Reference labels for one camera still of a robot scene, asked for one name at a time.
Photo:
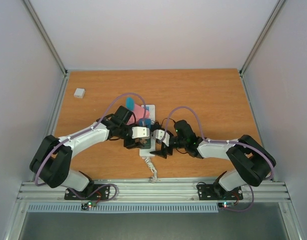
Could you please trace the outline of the white cube plug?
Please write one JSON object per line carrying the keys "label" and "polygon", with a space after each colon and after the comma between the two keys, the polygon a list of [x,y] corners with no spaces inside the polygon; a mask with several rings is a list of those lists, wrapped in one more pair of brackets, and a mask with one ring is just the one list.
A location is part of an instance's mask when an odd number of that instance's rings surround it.
{"label": "white cube plug", "polygon": [[86,90],[84,88],[76,88],[73,96],[75,98],[82,99],[84,97],[85,93],[86,93]]}

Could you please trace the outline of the teal oval plug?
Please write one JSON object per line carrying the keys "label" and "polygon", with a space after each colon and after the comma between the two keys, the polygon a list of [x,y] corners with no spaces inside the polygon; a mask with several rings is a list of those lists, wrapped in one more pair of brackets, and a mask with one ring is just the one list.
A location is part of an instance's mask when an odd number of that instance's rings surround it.
{"label": "teal oval plug", "polygon": [[135,108],[135,101],[132,97],[127,97],[125,101],[125,106],[128,110],[133,111]]}

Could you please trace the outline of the black charger with cable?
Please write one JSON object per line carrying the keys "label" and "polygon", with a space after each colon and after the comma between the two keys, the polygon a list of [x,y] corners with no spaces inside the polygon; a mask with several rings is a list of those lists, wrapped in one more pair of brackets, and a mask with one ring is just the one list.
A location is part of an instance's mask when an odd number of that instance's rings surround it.
{"label": "black charger with cable", "polygon": [[152,131],[155,131],[155,130],[163,130],[164,131],[165,130],[165,127],[163,126],[164,120],[166,120],[166,118],[164,118],[161,123],[159,123],[158,120],[152,121],[150,129]]}

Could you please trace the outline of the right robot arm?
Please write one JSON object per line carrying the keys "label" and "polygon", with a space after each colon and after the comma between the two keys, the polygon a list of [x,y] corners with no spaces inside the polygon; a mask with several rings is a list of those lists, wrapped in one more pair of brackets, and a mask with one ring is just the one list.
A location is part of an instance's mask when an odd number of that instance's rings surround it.
{"label": "right robot arm", "polygon": [[152,137],[161,145],[152,154],[162,158],[183,149],[193,158],[217,158],[228,160],[234,170],[222,173],[209,187],[216,199],[224,199],[232,190],[243,185],[258,187],[263,180],[271,178],[276,160],[250,135],[233,140],[203,140],[197,136],[185,120],[174,122],[175,134],[165,130],[157,122],[151,127]]}

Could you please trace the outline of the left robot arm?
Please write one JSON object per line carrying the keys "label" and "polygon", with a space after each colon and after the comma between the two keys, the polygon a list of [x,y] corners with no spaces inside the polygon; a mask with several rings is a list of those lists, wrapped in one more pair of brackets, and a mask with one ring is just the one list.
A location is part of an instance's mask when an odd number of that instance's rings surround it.
{"label": "left robot arm", "polygon": [[136,115],[124,106],[105,115],[78,132],[55,137],[46,136],[35,153],[29,169],[35,180],[50,188],[59,186],[75,190],[82,199],[94,194],[92,180],[84,173],[71,169],[72,159],[84,150],[111,139],[123,140],[126,149],[141,148],[140,140],[150,137],[146,126],[147,112]]}

